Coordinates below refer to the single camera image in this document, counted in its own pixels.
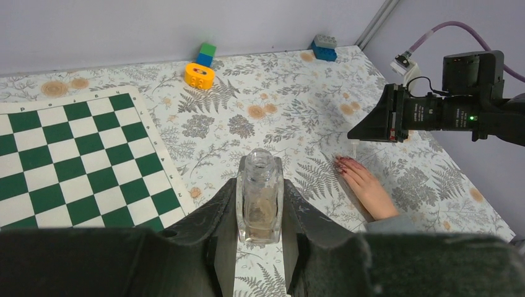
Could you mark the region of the white nail polish cap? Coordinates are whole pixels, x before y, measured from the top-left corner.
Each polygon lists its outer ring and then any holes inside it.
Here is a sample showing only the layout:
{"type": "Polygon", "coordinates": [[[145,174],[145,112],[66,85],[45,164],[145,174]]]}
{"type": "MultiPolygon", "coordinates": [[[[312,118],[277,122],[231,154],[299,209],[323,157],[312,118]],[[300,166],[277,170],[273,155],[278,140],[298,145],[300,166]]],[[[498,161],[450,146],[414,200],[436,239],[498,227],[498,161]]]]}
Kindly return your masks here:
{"type": "Polygon", "coordinates": [[[351,154],[350,157],[353,159],[356,159],[357,157],[357,149],[360,144],[360,141],[358,139],[350,139],[351,144],[351,154]]]}

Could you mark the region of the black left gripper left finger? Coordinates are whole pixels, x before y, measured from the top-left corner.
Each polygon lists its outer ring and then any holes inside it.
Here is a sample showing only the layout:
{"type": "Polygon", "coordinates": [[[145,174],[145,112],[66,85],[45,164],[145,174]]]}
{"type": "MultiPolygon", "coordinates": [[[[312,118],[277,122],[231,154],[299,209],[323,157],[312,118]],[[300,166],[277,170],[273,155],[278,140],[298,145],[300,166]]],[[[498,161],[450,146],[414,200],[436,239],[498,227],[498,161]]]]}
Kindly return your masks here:
{"type": "Polygon", "coordinates": [[[1,232],[2,296],[231,296],[236,181],[162,230],[1,232]]]}

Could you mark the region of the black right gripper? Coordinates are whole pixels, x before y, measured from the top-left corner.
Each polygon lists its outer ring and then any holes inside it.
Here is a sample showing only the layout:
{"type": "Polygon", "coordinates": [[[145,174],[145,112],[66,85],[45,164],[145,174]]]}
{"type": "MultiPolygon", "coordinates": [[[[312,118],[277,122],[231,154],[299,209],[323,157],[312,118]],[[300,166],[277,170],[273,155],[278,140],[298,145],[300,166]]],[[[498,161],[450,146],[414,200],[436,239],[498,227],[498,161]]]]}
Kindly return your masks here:
{"type": "Polygon", "coordinates": [[[377,105],[347,133],[350,140],[403,142],[409,131],[438,131],[442,128],[444,98],[428,93],[409,95],[401,85],[384,88],[377,105]]]}

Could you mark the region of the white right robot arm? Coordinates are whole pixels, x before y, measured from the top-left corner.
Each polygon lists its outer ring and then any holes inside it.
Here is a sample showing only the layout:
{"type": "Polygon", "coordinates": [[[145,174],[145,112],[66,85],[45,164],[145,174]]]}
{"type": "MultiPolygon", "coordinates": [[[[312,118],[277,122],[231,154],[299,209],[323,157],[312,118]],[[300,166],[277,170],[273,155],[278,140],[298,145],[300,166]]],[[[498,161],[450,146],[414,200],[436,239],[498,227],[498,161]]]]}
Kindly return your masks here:
{"type": "Polygon", "coordinates": [[[472,141],[496,136],[524,145],[524,95],[503,98],[504,54],[477,51],[443,58],[442,88],[411,94],[410,83],[387,84],[348,139],[403,142],[410,131],[470,131],[472,141]]]}

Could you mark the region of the person's hand with painted nails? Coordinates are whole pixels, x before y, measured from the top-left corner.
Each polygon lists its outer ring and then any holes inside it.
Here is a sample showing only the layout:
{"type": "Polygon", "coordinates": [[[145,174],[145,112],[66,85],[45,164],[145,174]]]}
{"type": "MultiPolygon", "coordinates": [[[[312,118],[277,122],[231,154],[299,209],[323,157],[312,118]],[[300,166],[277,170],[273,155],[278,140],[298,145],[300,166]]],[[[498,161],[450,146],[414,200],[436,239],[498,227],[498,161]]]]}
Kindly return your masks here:
{"type": "Polygon", "coordinates": [[[374,220],[396,217],[399,212],[378,179],[350,157],[336,157],[335,166],[357,199],[374,220]]]}

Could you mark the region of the grey sleeved forearm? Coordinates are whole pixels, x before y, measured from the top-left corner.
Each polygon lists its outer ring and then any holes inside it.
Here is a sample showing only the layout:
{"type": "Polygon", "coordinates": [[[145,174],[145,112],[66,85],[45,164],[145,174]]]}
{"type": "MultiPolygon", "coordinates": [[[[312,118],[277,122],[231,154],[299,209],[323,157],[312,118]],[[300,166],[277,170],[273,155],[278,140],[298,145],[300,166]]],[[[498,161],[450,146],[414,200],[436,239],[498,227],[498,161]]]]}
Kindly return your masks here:
{"type": "Polygon", "coordinates": [[[376,234],[406,234],[417,232],[413,221],[405,214],[367,223],[365,228],[367,232],[376,234]]]}

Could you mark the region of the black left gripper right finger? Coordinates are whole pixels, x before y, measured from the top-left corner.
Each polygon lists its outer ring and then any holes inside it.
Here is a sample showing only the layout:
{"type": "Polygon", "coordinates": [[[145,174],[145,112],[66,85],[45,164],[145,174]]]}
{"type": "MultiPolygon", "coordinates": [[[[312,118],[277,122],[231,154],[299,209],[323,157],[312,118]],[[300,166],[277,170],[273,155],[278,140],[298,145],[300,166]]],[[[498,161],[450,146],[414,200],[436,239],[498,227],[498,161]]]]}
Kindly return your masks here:
{"type": "Polygon", "coordinates": [[[291,296],[523,296],[524,258],[490,235],[353,233],[284,182],[291,296]]]}

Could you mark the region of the clear nail polish bottle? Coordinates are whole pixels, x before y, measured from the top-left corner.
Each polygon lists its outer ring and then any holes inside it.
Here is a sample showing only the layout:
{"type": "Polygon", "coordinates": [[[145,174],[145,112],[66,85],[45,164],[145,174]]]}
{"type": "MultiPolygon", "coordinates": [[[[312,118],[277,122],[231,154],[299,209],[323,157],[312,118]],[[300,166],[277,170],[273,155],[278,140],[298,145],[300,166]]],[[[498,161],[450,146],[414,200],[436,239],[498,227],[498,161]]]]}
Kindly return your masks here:
{"type": "Polygon", "coordinates": [[[241,242],[280,241],[284,203],[282,161],[263,148],[241,158],[236,178],[235,210],[241,242]]]}

